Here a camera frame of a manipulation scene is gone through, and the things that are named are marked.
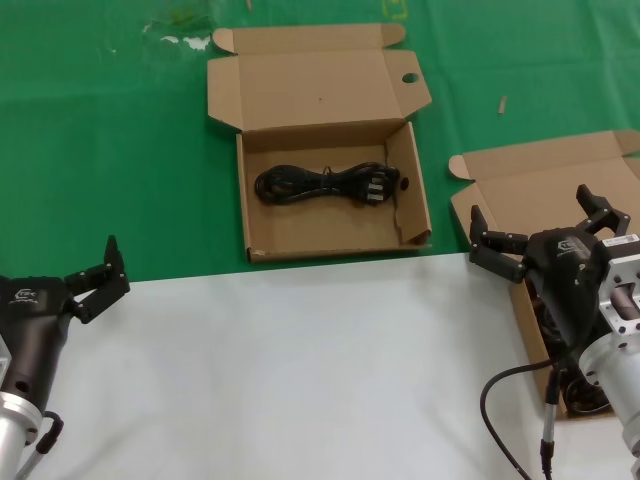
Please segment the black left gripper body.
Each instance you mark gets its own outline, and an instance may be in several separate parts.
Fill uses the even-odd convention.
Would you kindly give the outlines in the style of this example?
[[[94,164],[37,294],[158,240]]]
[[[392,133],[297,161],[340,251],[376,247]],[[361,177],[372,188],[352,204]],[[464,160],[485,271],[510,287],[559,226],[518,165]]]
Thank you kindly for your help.
[[[1,338],[11,360],[1,390],[47,406],[68,338],[71,293],[56,277],[1,279]]]

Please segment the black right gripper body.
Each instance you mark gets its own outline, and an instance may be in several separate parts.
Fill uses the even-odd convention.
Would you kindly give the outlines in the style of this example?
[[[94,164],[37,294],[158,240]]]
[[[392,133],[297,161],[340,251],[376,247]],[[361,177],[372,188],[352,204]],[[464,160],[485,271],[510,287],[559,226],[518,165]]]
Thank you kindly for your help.
[[[525,250],[527,277],[569,346],[597,338],[596,286],[582,274],[596,243],[596,236],[566,227],[533,234]]]

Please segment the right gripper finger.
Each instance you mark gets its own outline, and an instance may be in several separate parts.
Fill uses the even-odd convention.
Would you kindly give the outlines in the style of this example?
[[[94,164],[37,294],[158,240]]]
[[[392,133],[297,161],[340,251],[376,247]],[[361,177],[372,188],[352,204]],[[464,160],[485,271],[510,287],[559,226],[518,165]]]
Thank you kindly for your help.
[[[469,238],[471,263],[513,283],[522,282],[527,267],[512,255],[525,255],[527,235],[490,230],[480,207],[473,205]]]
[[[603,197],[594,195],[585,185],[578,186],[576,200],[586,215],[576,228],[591,235],[596,235],[602,229],[609,229],[615,237],[627,234],[630,216],[611,206]]]

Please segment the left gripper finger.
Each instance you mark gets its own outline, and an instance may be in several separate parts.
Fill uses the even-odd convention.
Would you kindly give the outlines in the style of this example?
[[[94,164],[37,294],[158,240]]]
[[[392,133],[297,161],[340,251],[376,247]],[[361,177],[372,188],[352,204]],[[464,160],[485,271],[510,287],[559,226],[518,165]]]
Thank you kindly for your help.
[[[88,324],[130,292],[123,256],[114,235],[108,237],[103,263],[64,279],[70,297],[65,311]]]

